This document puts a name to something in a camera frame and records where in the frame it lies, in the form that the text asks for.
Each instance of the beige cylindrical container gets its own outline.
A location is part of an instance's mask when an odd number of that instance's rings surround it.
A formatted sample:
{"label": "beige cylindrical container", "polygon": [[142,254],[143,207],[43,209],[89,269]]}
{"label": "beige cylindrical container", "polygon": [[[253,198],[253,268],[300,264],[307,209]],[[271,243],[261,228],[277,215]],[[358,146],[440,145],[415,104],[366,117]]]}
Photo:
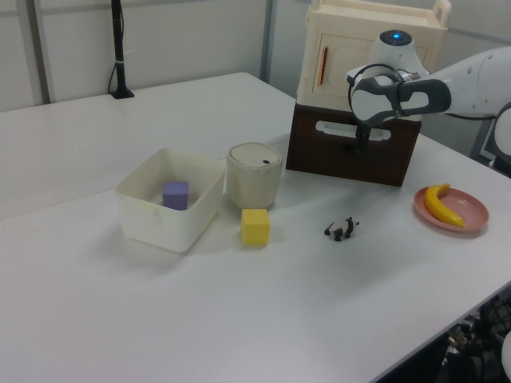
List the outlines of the beige cylindrical container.
{"label": "beige cylindrical container", "polygon": [[249,142],[227,156],[227,194],[241,209],[264,209],[275,201],[282,156],[267,145]]}

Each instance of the yellow cube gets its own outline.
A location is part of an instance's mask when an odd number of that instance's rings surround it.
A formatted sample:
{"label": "yellow cube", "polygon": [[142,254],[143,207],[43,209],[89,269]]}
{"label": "yellow cube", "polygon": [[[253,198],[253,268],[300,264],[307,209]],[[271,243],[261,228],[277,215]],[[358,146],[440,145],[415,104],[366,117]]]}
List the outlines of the yellow cube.
{"label": "yellow cube", "polygon": [[241,211],[241,240],[243,245],[266,245],[270,236],[270,219],[266,209]]}

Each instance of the white storage bin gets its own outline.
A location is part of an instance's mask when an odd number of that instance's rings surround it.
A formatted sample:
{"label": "white storage bin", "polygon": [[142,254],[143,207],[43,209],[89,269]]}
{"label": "white storage bin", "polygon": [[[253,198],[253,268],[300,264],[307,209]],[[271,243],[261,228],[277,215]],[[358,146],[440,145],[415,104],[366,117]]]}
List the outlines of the white storage bin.
{"label": "white storage bin", "polygon": [[[184,252],[220,209],[225,163],[176,149],[161,149],[117,187],[117,204],[126,236]],[[162,206],[165,182],[188,182],[188,210]]]}

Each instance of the container lid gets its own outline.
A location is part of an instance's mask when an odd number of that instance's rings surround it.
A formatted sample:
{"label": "container lid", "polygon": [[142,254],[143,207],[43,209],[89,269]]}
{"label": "container lid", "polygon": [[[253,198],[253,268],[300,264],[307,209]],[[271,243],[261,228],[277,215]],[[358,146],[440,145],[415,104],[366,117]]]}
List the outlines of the container lid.
{"label": "container lid", "polygon": [[277,164],[282,160],[278,152],[267,145],[257,142],[235,146],[229,153],[233,159],[251,168],[261,168]]}

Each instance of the box handle slot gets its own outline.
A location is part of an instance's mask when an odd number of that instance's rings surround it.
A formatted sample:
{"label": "box handle slot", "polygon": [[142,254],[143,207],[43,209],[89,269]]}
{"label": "box handle slot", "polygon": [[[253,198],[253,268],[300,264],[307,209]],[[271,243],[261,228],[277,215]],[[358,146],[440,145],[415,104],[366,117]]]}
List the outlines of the box handle slot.
{"label": "box handle slot", "polygon": [[[339,124],[336,122],[318,121],[316,130],[332,136],[341,136],[347,138],[356,138],[357,127],[355,125]],[[392,134],[389,130],[372,128],[369,135],[369,141],[384,141],[390,139]]]}

